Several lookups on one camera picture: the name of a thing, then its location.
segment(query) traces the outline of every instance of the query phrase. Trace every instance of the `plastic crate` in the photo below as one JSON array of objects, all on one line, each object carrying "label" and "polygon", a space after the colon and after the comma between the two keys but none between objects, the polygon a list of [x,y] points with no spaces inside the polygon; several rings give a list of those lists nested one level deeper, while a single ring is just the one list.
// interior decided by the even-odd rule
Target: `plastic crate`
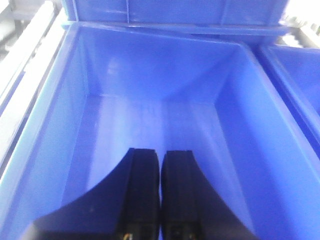
[{"label": "plastic crate", "polygon": [[245,46],[76,22],[1,180],[0,238],[85,193],[130,147],[192,150],[263,240],[320,234],[320,161]]},{"label": "plastic crate", "polygon": [[288,0],[63,0],[71,21],[278,26]]},{"label": "plastic crate", "polygon": [[264,46],[258,56],[320,157],[320,49]]},{"label": "plastic crate", "polygon": [[288,0],[63,0],[70,21],[161,29],[252,47],[288,32],[279,24]]}]

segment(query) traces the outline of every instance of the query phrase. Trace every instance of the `bin floor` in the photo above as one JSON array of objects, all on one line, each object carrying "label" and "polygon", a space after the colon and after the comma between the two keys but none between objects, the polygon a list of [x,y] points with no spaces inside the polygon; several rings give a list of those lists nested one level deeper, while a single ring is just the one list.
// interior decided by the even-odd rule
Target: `bin floor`
[{"label": "bin floor", "polygon": [[244,196],[213,103],[89,96],[62,204],[102,180],[128,148],[192,150],[211,184],[242,216]]}]

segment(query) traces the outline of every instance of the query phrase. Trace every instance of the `blue plastic bin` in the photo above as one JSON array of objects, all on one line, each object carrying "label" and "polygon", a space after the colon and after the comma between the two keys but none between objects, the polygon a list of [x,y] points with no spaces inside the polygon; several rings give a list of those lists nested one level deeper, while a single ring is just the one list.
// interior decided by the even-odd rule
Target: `blue plastic bin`
[{"label": "blue plastic bin", "polygon": [[320,236],[320,161],[243,45],[76,22],[0,184],[0,239],[104,178],[129,147],[192,150],[262,240]]},{"label": "blue plastic bin", "polygon": [[62,0],[70,21],[278,26],[288,0]]},{"label": "blue plastic bin", "polygon": [[288,32],[279,19],[288,0],[62,0],[70,21],[161,29],[273,44]]},{"label": "blue plastic bin", "polygon": [[320,157],[320,50],[264,46],[258,54],[274,86]]}]

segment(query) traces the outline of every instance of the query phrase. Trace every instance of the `black plastic part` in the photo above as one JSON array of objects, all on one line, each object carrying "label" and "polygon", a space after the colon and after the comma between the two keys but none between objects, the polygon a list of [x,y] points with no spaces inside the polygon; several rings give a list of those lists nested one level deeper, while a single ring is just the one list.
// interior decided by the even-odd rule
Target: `black plastic part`
[{"label": "black plastic part", "polygon": [[212,188],[192,151],[167,152],[161,189],[165,240],[258,240]]},{"label": "black plastic part", "polygon": [[187,152],[168,151],[161,170],[162,233],[166,240],[199,238],[199,216]]},{"label": "black plastic part", "polygon": [[132,173],[126,196],[124,235],[134,240],[158,239],[160,224],[159,162],[154,150],[134,151]]},{"label": "black plastic part", "polygon": [[[155,240],[159,232],[158,189],[159,165],[155,151],[130,148],[114,170],[93,189],[36,219],[21,239]],[[131,226],[133,231],[149,228],[136,236],[135,232],[132,235],[128,232]]]}]

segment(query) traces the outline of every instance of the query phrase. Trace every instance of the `black curved piece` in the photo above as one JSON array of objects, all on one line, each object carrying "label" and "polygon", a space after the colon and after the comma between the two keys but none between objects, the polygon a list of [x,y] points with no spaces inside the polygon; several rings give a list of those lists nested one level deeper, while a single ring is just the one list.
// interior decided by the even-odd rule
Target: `black curved piece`
[{"label": "black curved piece", "polygon": [[159,163],[154,150],[130,148],[114,170],[75,201],[42,216],[22,240],[155,240]]},{"label": "black curved piece", "polygon": [[168,151],[161,170],[165,240],[258,240],[229,209],[192,151]]}]

